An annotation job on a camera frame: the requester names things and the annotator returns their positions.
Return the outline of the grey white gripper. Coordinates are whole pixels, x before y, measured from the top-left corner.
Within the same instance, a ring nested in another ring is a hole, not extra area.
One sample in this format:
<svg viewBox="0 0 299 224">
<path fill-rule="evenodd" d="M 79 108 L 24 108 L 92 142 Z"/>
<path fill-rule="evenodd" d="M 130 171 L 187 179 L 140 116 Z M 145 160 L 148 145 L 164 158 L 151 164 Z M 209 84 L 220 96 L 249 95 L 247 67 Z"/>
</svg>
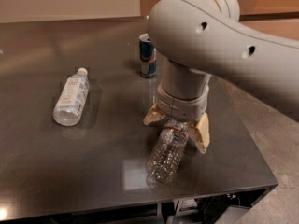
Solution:
<svg viewBox="0 0 299 224">
<path fill-rule="evenodd" d="M 209 118 L 206 112 L 209 87 L 204 88 L 203 94 L 192 100 L 182 100 L 167 94 L 159 85 L 157 88 L 156 103 L 149 109 L 143 118 L 145 126 L 160 121 L 165 115 L 178 121 L 189 121 L 188 134 L 197 149 L 205 154 L 210 144 Z"/>
</svg>

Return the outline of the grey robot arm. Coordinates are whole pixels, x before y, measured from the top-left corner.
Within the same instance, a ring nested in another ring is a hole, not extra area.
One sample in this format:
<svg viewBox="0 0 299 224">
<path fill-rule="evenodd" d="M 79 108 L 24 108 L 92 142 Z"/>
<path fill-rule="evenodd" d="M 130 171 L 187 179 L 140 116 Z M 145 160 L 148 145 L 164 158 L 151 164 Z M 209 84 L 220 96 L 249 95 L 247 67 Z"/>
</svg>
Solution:
<svg viewBox="0 0 299 224">
<path fill-rule="evenodd" d="M 298 119 L 299 43 L 250 29 L 239 17 L 237 0 L 161 0 L 152 8 L 149 39 L 166 60 L 146 124 L 164 117 L 182 121 L 206 151 L 212 76 Z"/>
</svg>

